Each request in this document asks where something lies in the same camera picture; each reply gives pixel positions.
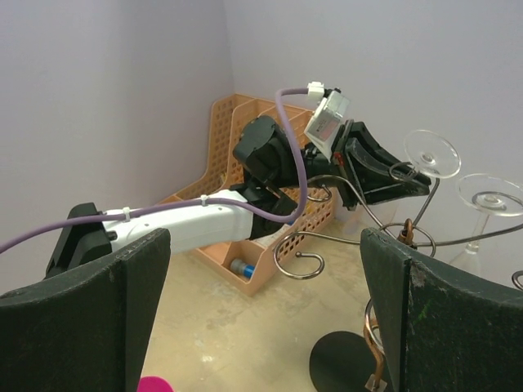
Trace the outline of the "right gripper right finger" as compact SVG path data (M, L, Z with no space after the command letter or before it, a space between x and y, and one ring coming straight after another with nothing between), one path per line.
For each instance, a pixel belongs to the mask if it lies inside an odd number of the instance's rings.
M522 293L364 229L360 256L396 391L520 391Z

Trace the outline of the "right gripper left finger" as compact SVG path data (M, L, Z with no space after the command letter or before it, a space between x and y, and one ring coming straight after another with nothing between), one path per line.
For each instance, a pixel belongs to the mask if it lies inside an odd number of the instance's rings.
M3 391L135 391L171 257L156 229L1 297Z

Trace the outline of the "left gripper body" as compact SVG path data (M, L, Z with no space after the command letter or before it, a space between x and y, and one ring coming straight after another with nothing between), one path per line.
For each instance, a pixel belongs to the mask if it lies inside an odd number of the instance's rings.
M312 142L302 149L307 185L310 188L335 188L345 208L355 208L355 174L346 153L347 138L353 121L346 120L336 130L333 145L328 148L330 157Z

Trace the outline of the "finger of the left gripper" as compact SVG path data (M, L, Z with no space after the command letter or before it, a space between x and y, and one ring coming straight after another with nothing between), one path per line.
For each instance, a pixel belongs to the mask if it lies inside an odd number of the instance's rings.
M345 140L345 156L362 190L425 190L425 177L415 175L406 179L406 168L399 168L399 180L389 169L400 160L385 150L372 136L363 122L350 122Z
M360 186L366 203L375 205L402 198L427 196L430 193L431 179L418 174L412 179L402 181L395 180L388 174L374 173L360 178Z

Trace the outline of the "clear tall flute glass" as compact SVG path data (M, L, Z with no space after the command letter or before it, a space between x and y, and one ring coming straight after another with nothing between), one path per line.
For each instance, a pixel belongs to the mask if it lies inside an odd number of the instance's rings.
M404 138L404 152L406 159L393 165L389 169L391 176L399 180L399 168L406 168L406 179L414 178L415 175L422 174L431 179L430 193L436 187L438 180L449 179L456 176L461 169L461 158L457 150L442 136L428 130L415 130ZM375 206L383 203L371 205L367 204L363 190L355 178L355 208L347 208L352 211L365 203L367 206Z

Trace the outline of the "clear short wine glass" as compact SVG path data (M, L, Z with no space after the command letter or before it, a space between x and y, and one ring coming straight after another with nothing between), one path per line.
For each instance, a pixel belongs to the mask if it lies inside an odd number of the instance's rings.
M460 178L456 187L463 202L480 213L472 232L473 237L485 232L491 216L522 216L522 184L486 173L476 173ZM465 248L449 264L480 276L479 248L479 239L468 240Z

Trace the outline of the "pink plastic wine glass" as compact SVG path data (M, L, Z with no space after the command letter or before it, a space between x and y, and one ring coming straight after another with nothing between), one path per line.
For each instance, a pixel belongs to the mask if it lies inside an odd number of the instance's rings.
M137 392L174 392L168 381L160 376L143 376L138 383Z

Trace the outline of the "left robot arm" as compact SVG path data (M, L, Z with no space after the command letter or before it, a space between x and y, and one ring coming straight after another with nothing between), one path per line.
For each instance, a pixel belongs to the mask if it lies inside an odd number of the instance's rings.
M425 196L431 186L428 176L382 148L362 122L336 126L326 150L311 141L293 152L281 127L263 115L244 127L233 155L244 177L214 194L130 211L102 212L93 203L73 207L46 277L116 252L158 228L167 229L172 249L182 252L270 236L297 219L297 202L286 189L296 189L300 175L313 189L336 188L346 208Z

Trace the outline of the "metal wine glass rack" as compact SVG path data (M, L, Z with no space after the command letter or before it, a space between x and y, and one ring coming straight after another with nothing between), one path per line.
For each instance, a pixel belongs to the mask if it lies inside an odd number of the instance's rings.
M520 216L522 188L483 173L458 181L479 211L476 234L451 263L403 239L365 229L360 257L370 293L364 332L332 332L309 360L318 391L519 391L520 274L506 287L483 279L476 254L491 216Z

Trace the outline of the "blue capped small bottle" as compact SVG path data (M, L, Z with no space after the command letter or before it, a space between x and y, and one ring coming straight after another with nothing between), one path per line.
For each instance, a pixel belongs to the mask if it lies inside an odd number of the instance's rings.
M235 258L230 263L230 270L238 276L243 276L247 279L250 279L253 276L255 267L253 265L247 264L246 262L238 258Z

